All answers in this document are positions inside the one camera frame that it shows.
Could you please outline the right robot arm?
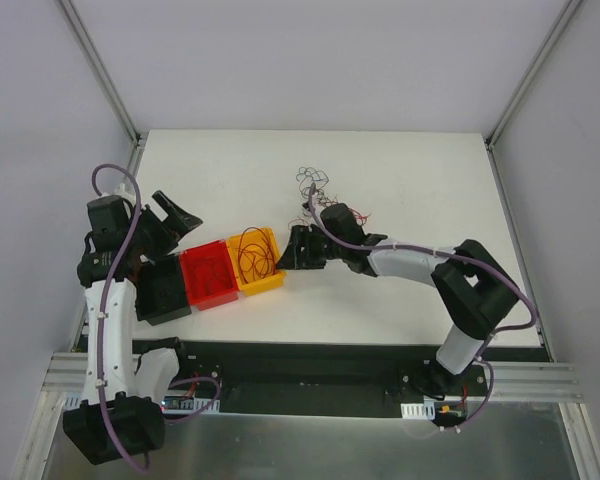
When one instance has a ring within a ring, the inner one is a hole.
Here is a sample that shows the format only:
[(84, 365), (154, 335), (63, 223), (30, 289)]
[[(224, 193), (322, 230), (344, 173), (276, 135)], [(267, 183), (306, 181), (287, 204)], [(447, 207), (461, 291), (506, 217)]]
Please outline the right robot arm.
[(410, 375), (412, 387), (433, 399), (453, 394), (466, 370), (500, 322), (520, 301), (521, 291), (485, 247), (471, 239), (457, 247), (409, 247), (363, 230), (344, 203), (319, 214), (320, 222), (296, 225), (277, 261), (280, 270), (318, 270), (340, 260), (357, 273), (395, 277), (430, 286), (439, 294), (452, 327), (435, 358)]

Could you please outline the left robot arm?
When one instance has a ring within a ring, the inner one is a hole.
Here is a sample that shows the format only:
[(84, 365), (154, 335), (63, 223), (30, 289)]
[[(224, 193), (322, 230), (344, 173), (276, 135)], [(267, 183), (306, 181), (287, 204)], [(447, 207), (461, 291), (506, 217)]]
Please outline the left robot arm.
[(87, 205), (91, 229), (77, 266), (89, 326), (86, 380), (80, 405), (64, 413), (62, 426), (93, 465), (160, 449), (166, 431), (161, 402), (168, 388), (182, 388), (191, 377), (177, 337), (133, 353), (136, 323), (173, 319), (188, 308), (173, 251), (203, 223), (162, 191), (152, 198), (165, 219), (121, 193)]

